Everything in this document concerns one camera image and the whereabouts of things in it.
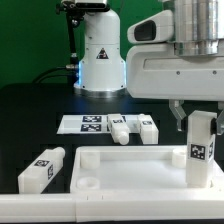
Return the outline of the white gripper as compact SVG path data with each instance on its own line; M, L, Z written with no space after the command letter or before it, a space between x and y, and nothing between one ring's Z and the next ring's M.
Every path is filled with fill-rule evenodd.
M224 45L207 56L180 57L172 44L132 47L126 59L133 98L168 99L177 130L186 130L183 100L224 101Z

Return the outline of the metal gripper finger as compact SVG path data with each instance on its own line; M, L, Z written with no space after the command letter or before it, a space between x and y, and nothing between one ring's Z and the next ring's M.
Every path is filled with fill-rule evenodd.
M218 103L220 114L211 121L211 133L216 135L224 134L224 101Z

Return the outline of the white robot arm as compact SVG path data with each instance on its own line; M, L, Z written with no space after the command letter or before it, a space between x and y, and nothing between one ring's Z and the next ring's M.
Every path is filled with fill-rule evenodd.
M84 11L85 53L76 91L107 96L224 102L224 0L159 0L163 10L127 30L133 47L120 57L120 20L99 0L75 0Z

